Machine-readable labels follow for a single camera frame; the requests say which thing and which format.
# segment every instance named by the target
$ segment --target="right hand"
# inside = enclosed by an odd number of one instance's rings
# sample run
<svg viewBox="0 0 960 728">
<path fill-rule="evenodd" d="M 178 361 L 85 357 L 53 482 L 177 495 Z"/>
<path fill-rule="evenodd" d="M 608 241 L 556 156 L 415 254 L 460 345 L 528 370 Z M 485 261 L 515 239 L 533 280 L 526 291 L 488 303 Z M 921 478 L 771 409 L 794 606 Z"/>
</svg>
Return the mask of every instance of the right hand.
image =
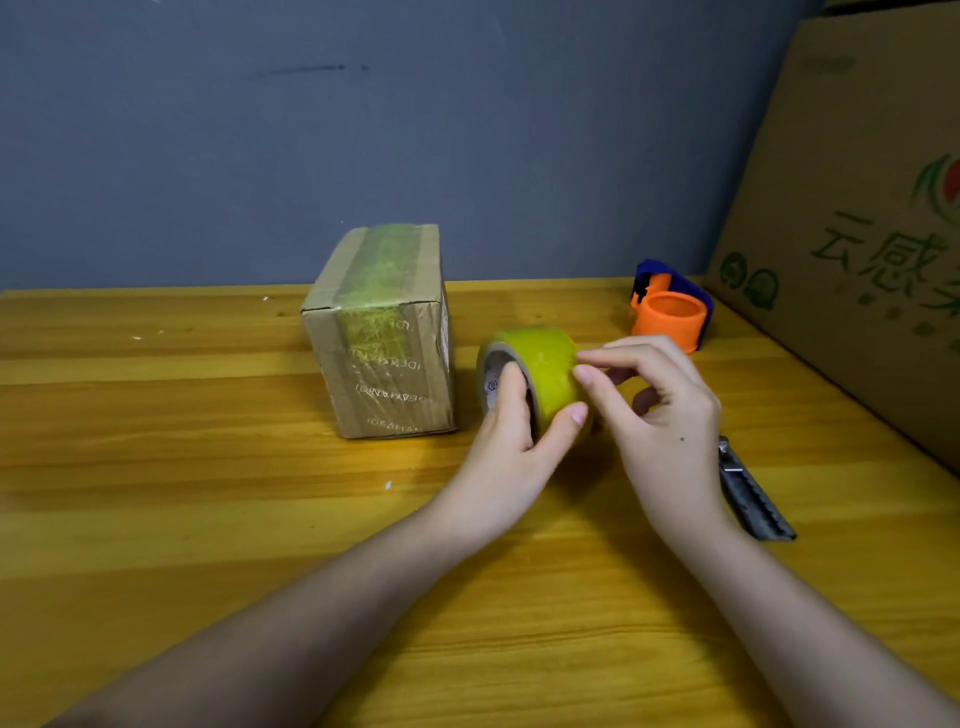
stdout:
<svg viewBox="0 0 960 728">
<path fill-rule="evenodd" d="M 610 428 L 654 530 L 670 541 L 729 525 L 719 483 L 720 400 L 686 354 L 666 336 L 631 336 L 577 356 L 585 363 L 573 374 Z M 650 386 L 631 407 L 616 385 L 637 375 Z"/>
</svg>

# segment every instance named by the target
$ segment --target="packing tape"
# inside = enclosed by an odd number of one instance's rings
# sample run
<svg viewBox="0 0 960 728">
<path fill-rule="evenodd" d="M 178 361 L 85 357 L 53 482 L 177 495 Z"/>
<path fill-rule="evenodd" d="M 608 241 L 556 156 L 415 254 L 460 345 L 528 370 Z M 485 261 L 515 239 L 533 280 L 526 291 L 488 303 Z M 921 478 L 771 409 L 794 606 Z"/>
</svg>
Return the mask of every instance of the packing tape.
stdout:
<svg viewBox="0 0 960 728">
<path fill-rule="evenodd" d="M 500 331 L 477 356 L 477 377 L 484 414 L 496 406 L 500 373 L 515 361 L 527 377 L 527 403 L 534 440 L 546 432 L 554 416 L 568 404 L 587 401 L 572 369 L 577 364 L 577 346 L 556 327 L 514 328 Z M 593 425 L 593 412 L 580 430 L 578 442 Z"/>
</svg>

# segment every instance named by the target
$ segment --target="blue-gray wall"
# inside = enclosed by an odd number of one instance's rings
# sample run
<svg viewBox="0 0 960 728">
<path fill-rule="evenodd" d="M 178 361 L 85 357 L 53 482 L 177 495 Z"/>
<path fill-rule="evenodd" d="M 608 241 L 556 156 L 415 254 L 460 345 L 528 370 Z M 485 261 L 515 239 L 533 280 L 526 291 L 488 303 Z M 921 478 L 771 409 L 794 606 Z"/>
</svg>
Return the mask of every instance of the blue-gray wall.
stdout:
<svg viewBox="0 0 960 728">
<path fill-rule="evenodd" d="M 0 289 L 706 266 L 818 0 L 0 0 Z"/>
</svg>

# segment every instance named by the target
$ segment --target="wooden table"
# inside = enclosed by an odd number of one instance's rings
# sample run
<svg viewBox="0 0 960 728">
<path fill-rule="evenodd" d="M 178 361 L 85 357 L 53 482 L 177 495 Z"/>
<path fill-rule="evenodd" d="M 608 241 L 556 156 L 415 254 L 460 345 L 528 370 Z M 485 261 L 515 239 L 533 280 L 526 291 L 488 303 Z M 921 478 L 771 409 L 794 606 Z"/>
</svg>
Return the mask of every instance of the wooden table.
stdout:
<svg viewBox="0 0 960 728">
<path fill-rule="evenodd" d="M 478 425 L 472 367 L 491 332 L 550 323 L 593 345 L 630 323 L 624 279 L 450 283 L 462 430 L 344 441 L 305 290 L 0 296 L 0 725 L 38 724 L 424 503 Z M 800 533 L 779 558 L 960 694 L 957 479 L 723 306 L 695 358 Z M 321 720 L 784 722 L 603 437 Z"/>
</svg>

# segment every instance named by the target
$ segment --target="large cardboard box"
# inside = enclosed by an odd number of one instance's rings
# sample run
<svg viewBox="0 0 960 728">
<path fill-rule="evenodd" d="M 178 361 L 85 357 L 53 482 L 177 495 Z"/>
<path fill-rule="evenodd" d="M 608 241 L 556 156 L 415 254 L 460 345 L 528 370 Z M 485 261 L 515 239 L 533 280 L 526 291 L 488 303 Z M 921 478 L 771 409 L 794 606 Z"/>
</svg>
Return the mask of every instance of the large cardboard box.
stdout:
<svg viewBox="0 0 960 728">
<path fill-rule="evenodd" d="M 709 289 L 960 471 L 960 2 L 790 46 Z"/>
<path fill-rule="evenodd" d="M 347 233 L 302 316 L 344 437 L 455 428 L 436 225 Z"/>
</svg>

